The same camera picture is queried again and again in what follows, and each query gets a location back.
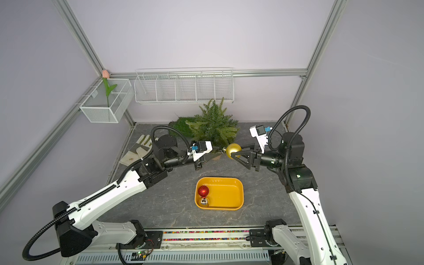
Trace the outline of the gold ball ornament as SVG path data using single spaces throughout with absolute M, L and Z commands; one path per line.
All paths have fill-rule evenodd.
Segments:
M 225 150 L 225 153 L 228 158 L 232 159 L 232 154 L 240 152 L 242 150 L 241 146 L 236 143 L 229 144 Z

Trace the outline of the red ribbed ball ornament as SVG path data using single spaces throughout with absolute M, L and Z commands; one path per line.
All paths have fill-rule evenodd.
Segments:
M 202 185 L 198 188 L 198 194 L 201 198 L 207 197 L 209 194 L 209 188 L 206 185 Z

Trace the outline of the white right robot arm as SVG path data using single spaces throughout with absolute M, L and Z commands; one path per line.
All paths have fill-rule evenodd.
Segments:
M 296 110 L 304 110 L 305 118 L 294 132 L 281 135 L 278 147 L 269 142 L 276 131 L 254 127 L 265 140 L 244 147 L 227 147 L 228 157 L 247 169 L 258 171 L 261 167 L 277 174 L 293 202 L 304 229 L 307 243 L 298 240 L 281 219 L 268 221 L 264 227 L 265 241 L 271 246 L 280 246 L 286 256 L 296 265 L 346 265 L 346 257 L 338 247 L 321 206 L 318 185 L 311 170 L 303 163 L 304 142 L 300 135 L 311 117 L 309 107 L 299 105 L 287 110 L 280 118 L 289 116 Z

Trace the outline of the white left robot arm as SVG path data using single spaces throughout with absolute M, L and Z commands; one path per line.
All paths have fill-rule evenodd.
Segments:
M 142 246 L 147 236 L 139 221 L 112 224 L 113 232 L 107 233 L 107 228 L 98 222 L 98 218 L 165 179 L 175 167 L 193 165 L 200 169 L 205 161 L 204 155 L 218 147 L 211 141 L 190 142 L 177 129 L 158 125 L 143 138 L 139 149 L 139 158 L 127 166 L 116 181 L 79 201 L 54 205 L 54 219 L 28 241 L 22 251 L 23 259 L 37 261 L 54 254 L 71 257 L 101 241 Z M 56 231 L 59 248 L 44 254 L 30 254 L 35 242 L 51 227 Z

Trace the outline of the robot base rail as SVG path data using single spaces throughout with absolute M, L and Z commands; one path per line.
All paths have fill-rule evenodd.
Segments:
M 265 242 L 262 227 L 148 229 L 150 241 L 143 247 L 121 251 L 134 265 L 264 264 L 284 257 L 285 250 Z

